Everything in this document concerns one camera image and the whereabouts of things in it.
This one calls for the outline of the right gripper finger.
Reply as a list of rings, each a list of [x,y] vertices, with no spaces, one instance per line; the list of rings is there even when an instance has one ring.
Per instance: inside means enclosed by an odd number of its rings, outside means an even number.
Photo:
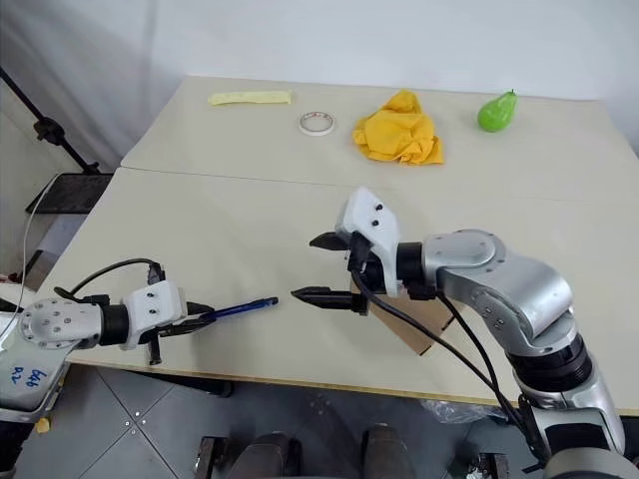
[[[336,232],[327,232],[315,237],[310,241],[310,246],[325,250],[347,250],[347,242]]]
[[[332,290],[327,286],[305,286],[293,290],[291,295],[322,309],[359,312],[359,295],[350,291]]]

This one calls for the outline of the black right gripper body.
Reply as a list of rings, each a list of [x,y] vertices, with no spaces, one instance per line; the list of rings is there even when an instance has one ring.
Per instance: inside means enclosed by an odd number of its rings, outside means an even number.
[[[359,278],[365,288],[372,293],[385,293],[383,268],[381,260],[372,252],[371,242],[360,233],[353,233],[349,240],[349,256],[346,270],[350,273],[355,285]],[[362,292],[351,292],[347,310],[366,315],[368,312],[368,298]]]

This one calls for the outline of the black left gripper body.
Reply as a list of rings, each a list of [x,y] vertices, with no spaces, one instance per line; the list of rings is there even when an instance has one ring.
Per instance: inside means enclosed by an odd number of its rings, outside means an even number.
[[[188,324],[167,324],[164,326],[156,326],[142,334],[142,344],[146,344],[149,352],[150,364],[161,364],[162,357],[160,351],[161,337],[169,337],[187,334],[192,331],[192,328]]]

